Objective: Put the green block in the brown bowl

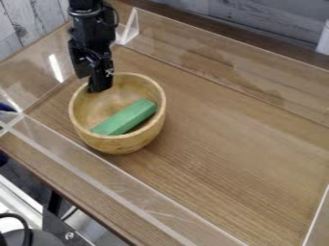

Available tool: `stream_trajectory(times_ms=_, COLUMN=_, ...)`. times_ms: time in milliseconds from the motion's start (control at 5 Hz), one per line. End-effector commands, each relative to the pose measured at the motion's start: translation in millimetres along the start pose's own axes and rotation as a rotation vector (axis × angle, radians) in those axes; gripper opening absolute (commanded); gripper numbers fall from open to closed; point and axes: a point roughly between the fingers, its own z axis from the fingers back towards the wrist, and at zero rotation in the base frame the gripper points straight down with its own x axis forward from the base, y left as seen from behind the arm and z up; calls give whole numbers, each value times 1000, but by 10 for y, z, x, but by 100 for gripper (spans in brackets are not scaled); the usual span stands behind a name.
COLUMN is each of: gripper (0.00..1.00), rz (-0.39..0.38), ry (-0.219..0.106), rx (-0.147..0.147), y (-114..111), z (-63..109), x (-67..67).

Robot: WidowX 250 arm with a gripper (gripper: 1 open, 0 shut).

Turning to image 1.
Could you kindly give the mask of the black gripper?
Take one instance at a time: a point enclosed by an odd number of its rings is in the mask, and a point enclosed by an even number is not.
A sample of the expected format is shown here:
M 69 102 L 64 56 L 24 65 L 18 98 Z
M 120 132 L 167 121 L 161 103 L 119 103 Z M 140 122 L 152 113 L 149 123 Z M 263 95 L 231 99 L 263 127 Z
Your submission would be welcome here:
M 109 46 L 115 42 L 117 13 L 113 8 L 70 8 L 68 14 L 73 19 L 68 50 L 76 76 L 81 79 L 89 75 L 88 91 L 101 92 L 113 83 L 115 66 Z

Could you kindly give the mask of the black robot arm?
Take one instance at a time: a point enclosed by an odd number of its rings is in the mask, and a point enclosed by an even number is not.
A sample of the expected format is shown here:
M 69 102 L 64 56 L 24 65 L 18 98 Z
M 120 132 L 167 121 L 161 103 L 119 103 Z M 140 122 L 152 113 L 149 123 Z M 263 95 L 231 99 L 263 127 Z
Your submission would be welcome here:
M 68 14 L 73 26 L 68 29 L 68 50 L 76 76 L 88 78 L 89 92 L 112 87 L 115 65 L 111 44 L 119 17 L 104 0 L 69 0 Z

